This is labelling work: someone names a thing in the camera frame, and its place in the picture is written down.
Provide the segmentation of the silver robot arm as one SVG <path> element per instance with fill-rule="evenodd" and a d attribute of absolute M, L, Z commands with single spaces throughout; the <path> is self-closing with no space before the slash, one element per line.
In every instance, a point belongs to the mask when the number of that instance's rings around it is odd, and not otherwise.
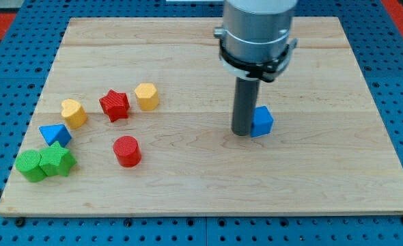
<path fill-rule="evenodd" d="M 288 42 L 297 0 L 225 0 L 214 29 L 219 59 L 234 76 L 273 82 L 290 63 L 297 40 Z"/>

